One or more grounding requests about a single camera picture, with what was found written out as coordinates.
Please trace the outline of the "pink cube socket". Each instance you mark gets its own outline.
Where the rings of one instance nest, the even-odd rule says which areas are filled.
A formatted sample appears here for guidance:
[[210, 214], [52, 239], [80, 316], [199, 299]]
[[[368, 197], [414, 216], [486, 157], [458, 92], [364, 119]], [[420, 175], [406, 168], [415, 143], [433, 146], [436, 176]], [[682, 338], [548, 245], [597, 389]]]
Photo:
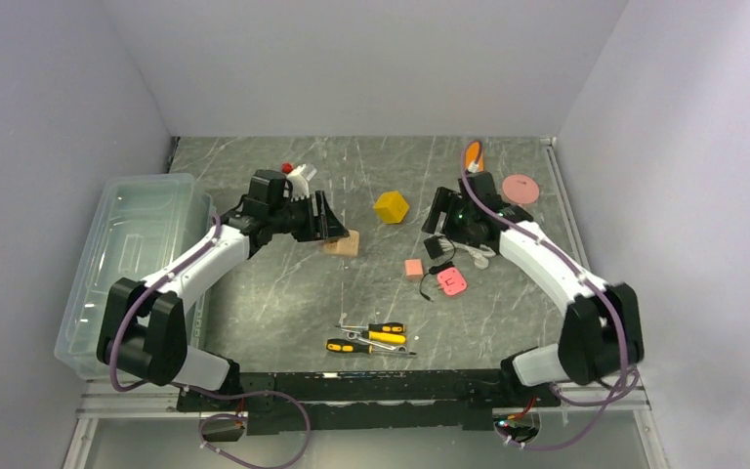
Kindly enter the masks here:
[[447, 297], [455, 297], [465, 292], [468, 284], [456, 267], [448, 267], [436, 274], [440, 290]]

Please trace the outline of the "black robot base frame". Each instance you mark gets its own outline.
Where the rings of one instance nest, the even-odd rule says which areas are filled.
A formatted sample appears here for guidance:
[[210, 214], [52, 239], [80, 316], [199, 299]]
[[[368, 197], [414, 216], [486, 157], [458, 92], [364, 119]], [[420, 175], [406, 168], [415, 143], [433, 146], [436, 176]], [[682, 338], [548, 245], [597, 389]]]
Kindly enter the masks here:
[[559, 406], [548, 385], [524, 387], [511, 366], [394, 371], [246, 372], [229, 378], [229, 400], [183, 391], [181, 413], [243, 409], [250, 436], [316, 431], [459, 427], [491, 428], [506, 410]]

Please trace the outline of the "round pink power socket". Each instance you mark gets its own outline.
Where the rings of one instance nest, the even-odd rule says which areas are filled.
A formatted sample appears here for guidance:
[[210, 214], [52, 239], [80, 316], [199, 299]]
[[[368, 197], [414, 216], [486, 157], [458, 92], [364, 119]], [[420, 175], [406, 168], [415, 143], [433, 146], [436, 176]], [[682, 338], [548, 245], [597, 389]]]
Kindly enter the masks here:
[[517, 205], [534, 203], [540, 195], [538, 184], [523, 174], [507, 176], [502, 182], [501, 191], [506, 200]]

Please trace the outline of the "clear plastic storage bin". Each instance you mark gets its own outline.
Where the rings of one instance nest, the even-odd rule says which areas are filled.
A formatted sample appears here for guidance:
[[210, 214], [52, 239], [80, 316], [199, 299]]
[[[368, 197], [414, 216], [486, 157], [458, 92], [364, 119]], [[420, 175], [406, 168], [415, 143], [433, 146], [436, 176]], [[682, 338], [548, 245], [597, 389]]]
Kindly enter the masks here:
[[191, 249], [208, 232], [213, 204], [187, 173], [108, 180], [63, 313], [55, 357], [83, 380], [106, 379], [96, 348], [111, 286], [140, 280]]

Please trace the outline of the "large black yellow screwdriver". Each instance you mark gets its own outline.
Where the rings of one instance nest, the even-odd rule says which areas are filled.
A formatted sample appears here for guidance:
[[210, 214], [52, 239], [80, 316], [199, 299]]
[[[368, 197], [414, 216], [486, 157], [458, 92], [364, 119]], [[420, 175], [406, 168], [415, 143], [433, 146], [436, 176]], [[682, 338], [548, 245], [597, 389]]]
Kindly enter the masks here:
[[358, 343], [346, 339], [328, 339], [325, 349], [335, 354], [393, 355], [414, 357], [416, 353], [406, 350], [387, 350], [368, 343]]

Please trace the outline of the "small yellow black screwdriver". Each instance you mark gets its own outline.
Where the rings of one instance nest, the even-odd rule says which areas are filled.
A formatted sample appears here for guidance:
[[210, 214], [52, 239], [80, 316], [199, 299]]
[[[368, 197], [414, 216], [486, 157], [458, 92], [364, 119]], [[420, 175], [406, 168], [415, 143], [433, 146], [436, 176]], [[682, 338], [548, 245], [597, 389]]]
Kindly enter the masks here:
[[338, 324], [339, 328], [355, 331], [385, 332], [402, 334], [406, 332], [406, 326], [400, 322], [369, 323], [366, 325]]

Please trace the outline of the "black adapter with cable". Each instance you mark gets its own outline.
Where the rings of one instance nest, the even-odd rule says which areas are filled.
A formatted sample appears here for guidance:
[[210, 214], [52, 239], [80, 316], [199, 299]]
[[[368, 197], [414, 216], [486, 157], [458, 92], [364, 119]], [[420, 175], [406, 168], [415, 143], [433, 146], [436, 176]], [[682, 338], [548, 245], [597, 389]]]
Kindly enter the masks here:
[[428, 257], [434, 262], [434, 264], [422, 274], [422, 277], [419, 280], [418, 292], [425, 300], [432, 302], [433, 299], [431, 296], [424, 291], [424, 282], [427, 277], [437, 276], [441, 272], [454, 266], [453, 259], [457, 248], [450, 238], [442, 234], [428, 237], [424, 240], [424, 246], [427, 250]]

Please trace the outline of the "orange power strip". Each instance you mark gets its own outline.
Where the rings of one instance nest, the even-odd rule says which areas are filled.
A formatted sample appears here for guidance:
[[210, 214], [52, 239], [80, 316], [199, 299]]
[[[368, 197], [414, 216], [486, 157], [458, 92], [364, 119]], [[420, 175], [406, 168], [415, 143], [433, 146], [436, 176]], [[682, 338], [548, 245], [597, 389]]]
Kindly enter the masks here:
[[483, 143], [479, 140], [474, 140], [465, 148], [464, 151], [464, 166], [465, 166], [465, 160], [470, 158], [479, 159], [484, 157], [484, 150], [483, 150]]

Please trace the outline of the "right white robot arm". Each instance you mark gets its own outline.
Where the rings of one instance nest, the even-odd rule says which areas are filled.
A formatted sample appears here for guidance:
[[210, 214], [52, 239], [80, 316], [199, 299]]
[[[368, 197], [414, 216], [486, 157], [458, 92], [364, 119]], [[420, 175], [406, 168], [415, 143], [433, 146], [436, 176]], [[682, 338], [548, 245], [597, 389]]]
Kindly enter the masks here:
[[490, 173], [466, 172], [458, 186], [437, 188], [423, 232], [490, 248], [527, 274], [562, 314], [557, 342], [503, 361], [510, 370], [498, 382], [505, 402], [523, 405], [538, 385], [586, 385], [644, 359], [639, 302], [630, 285], [608, 282], [570, 258], [532, 215], [502, 199]]

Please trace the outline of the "yellow cube socket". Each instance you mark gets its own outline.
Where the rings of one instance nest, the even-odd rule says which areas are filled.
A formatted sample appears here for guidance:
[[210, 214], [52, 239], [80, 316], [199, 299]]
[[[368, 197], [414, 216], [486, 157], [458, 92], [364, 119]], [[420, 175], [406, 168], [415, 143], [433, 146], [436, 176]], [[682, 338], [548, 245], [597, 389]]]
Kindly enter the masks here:
[[398, 191], [384, 192], [375, 201], [373, 210], [383, 223], [395, 225], [403, 222], [409, 204]]

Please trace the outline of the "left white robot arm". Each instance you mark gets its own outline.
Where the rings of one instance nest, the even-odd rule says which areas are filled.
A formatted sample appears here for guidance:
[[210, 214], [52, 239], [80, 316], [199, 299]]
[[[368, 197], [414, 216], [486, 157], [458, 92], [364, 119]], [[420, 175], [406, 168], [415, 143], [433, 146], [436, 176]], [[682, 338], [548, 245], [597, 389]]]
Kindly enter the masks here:
[[298, 242], [349, 235], [325, 193], [311, 191], [316, 172], [311, 164], [256, 171], [247, 193], [225, 214], [214, 214], [212, 227], [192, 248], [141, 280], [123, 277], [111, 286], [97, 358], [108, 366], [115, 391], [174, 385], [203, 395], [218, 410], [239, 402], [239, 364], [189, 344], [191, 308], [275, 235]]

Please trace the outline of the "beige wooden cube socket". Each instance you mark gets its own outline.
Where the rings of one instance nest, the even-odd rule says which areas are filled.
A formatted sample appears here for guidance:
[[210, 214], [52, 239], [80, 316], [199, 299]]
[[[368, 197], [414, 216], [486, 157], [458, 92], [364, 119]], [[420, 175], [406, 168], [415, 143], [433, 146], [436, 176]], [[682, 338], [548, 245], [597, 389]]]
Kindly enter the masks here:
[[359, 251], [359, 232], [349, 230], [349, 235], [322, 244], [322, 251], [329, 255], [356, 257]]

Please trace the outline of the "middle yellow screwdriver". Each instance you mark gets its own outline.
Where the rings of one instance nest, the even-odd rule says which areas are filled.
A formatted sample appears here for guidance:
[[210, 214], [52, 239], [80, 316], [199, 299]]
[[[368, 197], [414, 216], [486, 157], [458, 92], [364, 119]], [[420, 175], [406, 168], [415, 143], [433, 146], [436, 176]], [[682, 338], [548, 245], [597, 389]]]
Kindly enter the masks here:
[[404, 345], [406, 343], [404, 335], [390, 332], [346, 330], [346, 334], [350, 339], [365, 339], [390, 345]]

